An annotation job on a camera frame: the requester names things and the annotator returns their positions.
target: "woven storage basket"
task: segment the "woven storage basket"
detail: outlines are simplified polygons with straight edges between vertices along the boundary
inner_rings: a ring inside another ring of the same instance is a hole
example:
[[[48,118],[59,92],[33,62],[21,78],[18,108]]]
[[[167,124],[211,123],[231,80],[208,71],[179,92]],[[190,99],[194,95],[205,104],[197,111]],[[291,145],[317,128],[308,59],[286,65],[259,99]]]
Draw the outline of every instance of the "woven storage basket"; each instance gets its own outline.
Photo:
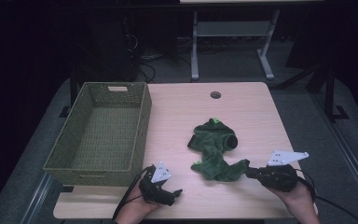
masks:
[[[65,185],[129,186],[143,168],[151,105],[145,83],[85,83],[44,170]]]

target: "human hand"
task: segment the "human hand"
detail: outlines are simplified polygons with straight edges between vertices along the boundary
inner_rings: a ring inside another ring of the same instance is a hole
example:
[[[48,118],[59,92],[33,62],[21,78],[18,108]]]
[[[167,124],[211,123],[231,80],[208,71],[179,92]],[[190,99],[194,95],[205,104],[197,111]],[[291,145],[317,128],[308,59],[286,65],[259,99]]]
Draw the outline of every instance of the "human hand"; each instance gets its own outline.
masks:
[[[301,224],[321,223],[316,215],[310,191],[301,182],[297,182],[296,187],[290,192],[282,192],[271,188],[266,189],[276,194],[283,201],[289,213]]]
[[[115,221],[118,224],[138,224],[148,214],[159,209],[159,203],[147,203],[139,190],[139,181],[130,193],[127,203],[118,212]]]

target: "crumpled fabric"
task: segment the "crumpled fabric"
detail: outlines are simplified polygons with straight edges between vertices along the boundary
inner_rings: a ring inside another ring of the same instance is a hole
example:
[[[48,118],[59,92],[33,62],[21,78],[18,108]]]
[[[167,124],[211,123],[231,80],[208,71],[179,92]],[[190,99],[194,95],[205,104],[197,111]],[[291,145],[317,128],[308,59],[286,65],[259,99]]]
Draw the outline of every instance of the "crumpled fabric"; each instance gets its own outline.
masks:
[[[202,152],[201,161],[194,162],[193,171],[199,172],[207,180],[224,182],[237,181],[249,168],[248,160],[228,165],[223,158],[226,151],[233,150],[238,139],[233,130],[218,119],[209,119],[194,129],[188,147]]]

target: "light wood tabletop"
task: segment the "light wood tabletop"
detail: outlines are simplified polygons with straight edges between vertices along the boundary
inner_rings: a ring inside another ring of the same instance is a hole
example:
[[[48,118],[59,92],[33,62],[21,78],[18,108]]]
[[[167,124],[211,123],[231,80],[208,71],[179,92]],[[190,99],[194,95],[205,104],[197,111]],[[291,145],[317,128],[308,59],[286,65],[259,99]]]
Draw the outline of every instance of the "light wood tabletop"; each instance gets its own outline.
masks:
[[[196,126],[218,118],[237,135],[238,146],[224,154],[228,164],[248,159],[265,167],[272,150],[293,151],[277,108],[264,83],[149,84],[152,110],[144,167],[163,161],[172,175],[162,187],[183,192],[172,206],[147,218],[290,217],[278,197],[243,175],[236,182],[207,181],[190,166],[201,154],[187,147]],[[219,99],[211,97],[218,91]],[[62,192],[56,218],[110,218],[126,188],[75,186]]]

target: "grommet hole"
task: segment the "grommet hole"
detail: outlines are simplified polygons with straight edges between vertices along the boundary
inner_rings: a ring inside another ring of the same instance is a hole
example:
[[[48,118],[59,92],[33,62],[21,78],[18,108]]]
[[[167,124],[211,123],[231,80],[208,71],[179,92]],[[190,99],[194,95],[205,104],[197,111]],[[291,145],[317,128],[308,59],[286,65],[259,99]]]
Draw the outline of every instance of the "grommet hole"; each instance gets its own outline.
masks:
[[[219,99],[220,97],[222,97],[222,94],[218,91],[213,91],[211,92],[211,97],[214,99]]]

